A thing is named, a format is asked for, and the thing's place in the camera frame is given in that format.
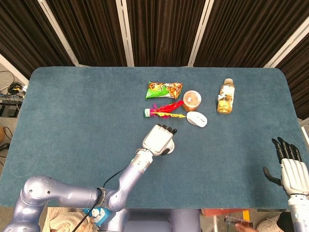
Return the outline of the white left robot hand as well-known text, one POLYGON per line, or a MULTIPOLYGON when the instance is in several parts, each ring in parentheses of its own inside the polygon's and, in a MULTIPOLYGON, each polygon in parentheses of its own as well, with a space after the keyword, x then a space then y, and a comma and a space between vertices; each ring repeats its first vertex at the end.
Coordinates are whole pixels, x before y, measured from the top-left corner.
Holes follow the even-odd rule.
POLYGON ((142 148, 149 150, 153 156, 170 154, 175 148, 173 137, 177 132, 177 129, 156 124, 144 138, 142 148))

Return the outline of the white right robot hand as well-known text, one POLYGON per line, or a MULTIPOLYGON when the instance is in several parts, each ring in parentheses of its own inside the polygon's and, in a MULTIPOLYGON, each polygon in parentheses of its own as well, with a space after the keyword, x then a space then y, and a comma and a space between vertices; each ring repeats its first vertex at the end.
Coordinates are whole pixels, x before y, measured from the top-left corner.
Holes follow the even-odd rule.
POLYGON ((302 161, 298 148, 284 141, 282 138, 271 139, 276 148, 281 178, 272 176, 267 167, 263 168, 266 179, 283 187, 288 196, 309 196, 309 172, 305 162, 302 161))

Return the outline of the bare person hand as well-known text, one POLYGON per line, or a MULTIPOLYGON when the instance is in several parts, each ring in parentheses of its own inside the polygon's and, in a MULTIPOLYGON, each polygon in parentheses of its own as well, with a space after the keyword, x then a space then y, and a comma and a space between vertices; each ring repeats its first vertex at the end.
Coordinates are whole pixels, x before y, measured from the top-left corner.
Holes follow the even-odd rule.
POLYGON ((235 227, 238 232, 256 232, 256 229, 254 229, 253 227, 245 226, 240 223, 236 223, 235 227))

